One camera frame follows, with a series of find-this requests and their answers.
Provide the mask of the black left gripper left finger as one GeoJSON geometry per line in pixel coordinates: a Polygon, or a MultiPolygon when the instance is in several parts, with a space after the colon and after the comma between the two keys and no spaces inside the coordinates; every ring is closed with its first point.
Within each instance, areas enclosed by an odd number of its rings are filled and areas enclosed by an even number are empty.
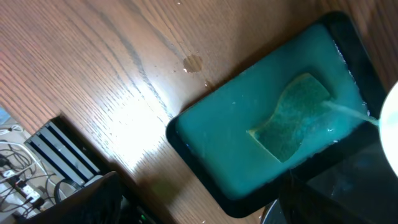
{"type": "Polygon", "coordinates": [[[87,187],[22,224],[81,224],[119,222],[122,188],[116,172],[109,172],[87,187]]]}

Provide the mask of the white pink plate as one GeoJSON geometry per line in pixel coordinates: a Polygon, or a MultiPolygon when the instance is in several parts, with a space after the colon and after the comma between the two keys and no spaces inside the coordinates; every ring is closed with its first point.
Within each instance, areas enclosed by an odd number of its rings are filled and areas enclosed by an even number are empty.
{"type": "Polygon", "coordinates": [[[379,118],[379,136],[381,140],[381,146],[385,157],[395,175],[397,175],[398,170],[397,94],[398,86],[397,83],[395,83],[383,102],[379,118]]]}

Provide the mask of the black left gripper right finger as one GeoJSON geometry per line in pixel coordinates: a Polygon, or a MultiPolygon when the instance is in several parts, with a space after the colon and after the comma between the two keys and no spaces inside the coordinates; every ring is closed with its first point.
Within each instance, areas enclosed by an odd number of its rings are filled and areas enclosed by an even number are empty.
{"type": "Polygon", "coordinates": [[[278,201],[287,223],[368,224],[332,199],[317,192],[294,176],[284,179],[278,201]]]}

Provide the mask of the green yellow sponge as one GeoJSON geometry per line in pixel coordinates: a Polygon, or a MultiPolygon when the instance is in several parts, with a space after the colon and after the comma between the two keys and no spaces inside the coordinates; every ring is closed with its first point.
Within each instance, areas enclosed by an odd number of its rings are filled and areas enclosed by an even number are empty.
{"type": "Polygon", "coordinates": [[[323,104],[330,99],[330,92],[314,76],[301,74],[283,90],[270,118],[248,133],[279,162],[285,162],[330,112],[323,104]]]}

